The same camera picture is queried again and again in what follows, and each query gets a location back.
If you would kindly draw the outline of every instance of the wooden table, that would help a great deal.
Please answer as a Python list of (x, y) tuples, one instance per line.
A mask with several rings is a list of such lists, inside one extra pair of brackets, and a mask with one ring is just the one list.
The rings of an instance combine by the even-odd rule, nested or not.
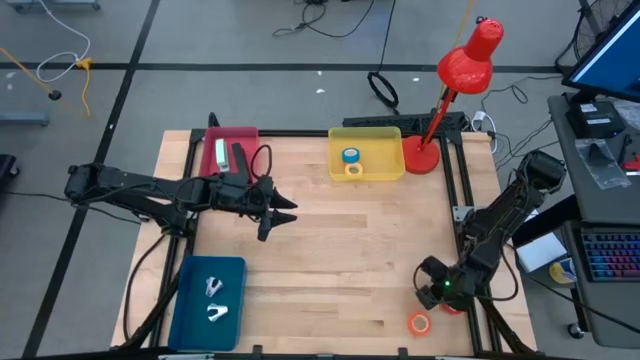
[[(182, 177), (189, 134), (165, 132), (154, 176)], [(464, 133), (463, 139), (474, 200), (488, 205), (500, 193), (489, 139), (482, 133)], [(247, 261), (242, 334), (235, 352), (251, 352), (261, 344), (265, 353), (391, 355), (406, 347), (411, 355), (472, 355), (465, 315), (434, 308), (427, 337), (413, 338), (407, 329), (409, 315), (423, 310), (411, 283), (415, 267), (428, 255), (446, 264), (457, 259), (442, 162), (428, 175), (407, 173), (396, 182), (336, 183), (327, 170), (327, 138), (260, 140), (273, 148), (271, 175), (278, 191), (299, 205), (290, 211), (298, 220), (275, 228), (263, 243), (249, 219), (204, 212), (194, 250), (195, 255), (241, 256)], [(454, 154), (453, 147), (449, 152)], [(451, 158), (463, 204), (458, 165), (455, 156)], [(132, 266), (158, 235), (155, 224), (142, 225)], [(129, 331), (157, 301), (167, 244), (146, 259), (134, 281)], [(514, 264), (513, 252), (505, 251)], [(418, 278), (419, 284), (425, 282), (426, 277)], [(513, 287), (502, 263), (491, 283), (493, 296), (508, 296)], [(167, 343), (173, 306), (165, 313), (161, 344)], [(535, 349), (524, 293), (496, 306)], [(490, 350), (485, 316), (476, 307), (483, 348)], [(122, 342), (121, 308), (112, 344)]]

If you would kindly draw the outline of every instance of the yellow tape roll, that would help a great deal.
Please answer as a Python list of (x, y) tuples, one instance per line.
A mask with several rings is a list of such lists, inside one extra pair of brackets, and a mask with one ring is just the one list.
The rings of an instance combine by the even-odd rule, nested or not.
[(364, 169), (360, 163), (347, 164), (344, 167), (344, 173), (353, 180), (361, 178), (363, 172)]

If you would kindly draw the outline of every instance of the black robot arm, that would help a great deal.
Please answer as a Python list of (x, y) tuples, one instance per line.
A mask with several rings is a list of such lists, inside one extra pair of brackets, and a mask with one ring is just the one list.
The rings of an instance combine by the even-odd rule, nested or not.
[[(517, 170), (515, 180), (487, 208), (470, 210), (456, 227), (463, 249), (458, 262), (447, 267), (433, 256), (420, 269), (432, 285), (417, 289), (416, 295), (426, 309), (447, 304), (453, 309), (469, 309), (481, 289), (489, 286), (502, 248), (531, 212), (540, 207), (545, 196), (560, 189), (566, 171), (564, 164), (541, 152), (528, 153)], [(515, 352), (531, 352), (509, 328), (492, 301), (479, 299), (487, 315), (497, 325)]]
[(69, 168), (64, 194), (76, 206), (103, 201), (130, 210), (136, 216), (155, 220), (163, 233), (176, 236), (193, 231), (190, 213), (220, 210), (246, 215), (260, 223), (258, 240), (265, 241), (272, 228), (296, 220), (295, 215), (277, 209), (294, 209), (297, 205), (278, 193), (270, 176), (262, 175), (251, 183), (244, 152), (236, 145), (232, 148), (237, 173), (167, 180), (92, 163)]

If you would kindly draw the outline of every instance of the red desk lamp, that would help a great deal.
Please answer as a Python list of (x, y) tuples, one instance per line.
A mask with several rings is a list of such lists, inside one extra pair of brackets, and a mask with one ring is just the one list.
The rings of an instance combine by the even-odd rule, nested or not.
[(438, 146), (431, 142), (433, 134), (458, 93), (479, 94), (489, 87), (493, 74), (491, 54), (503, 35), (502, 24), (496, 20), (484, 20), (476, 27), (467, 45), (451, 50), (440, 60), (438, 76), (446, 85), (445, 98), (427, 133), (410, 136), (402, 142), (407, 171), (426, 174), (438, 165), (440, 152)]

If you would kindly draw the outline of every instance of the red tray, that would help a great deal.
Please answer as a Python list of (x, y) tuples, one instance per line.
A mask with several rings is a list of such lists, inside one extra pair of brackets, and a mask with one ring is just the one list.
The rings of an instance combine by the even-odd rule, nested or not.
[(251, 166), (251, 159), (256, 153), (259, 144), (258, 128), (254, 126), (210, 127), (204, 135), (204, 153), (200, 164), (200, 176), (211, 176), (220, 172), (220, 168), (216, 163), (216, 140), (218, 139), (224, 139), (225, 141), (230, 172), (238, 172), (236, 159), (231, 149), (233, 143), (240, 143), (247, 157), (247, 166)]

